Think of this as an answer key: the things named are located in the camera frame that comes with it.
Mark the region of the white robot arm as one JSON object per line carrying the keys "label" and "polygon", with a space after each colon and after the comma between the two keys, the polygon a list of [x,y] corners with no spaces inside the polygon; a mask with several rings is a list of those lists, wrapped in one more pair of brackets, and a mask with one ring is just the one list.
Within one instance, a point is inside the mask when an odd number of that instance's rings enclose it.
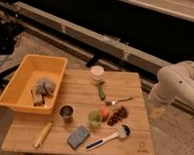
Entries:
{"label": "white robot arm", "polygon": [[194,62],[186,60],[162,67],[157,72],[148,99],[155,107],[171,104],[180,98],[194,109]]}

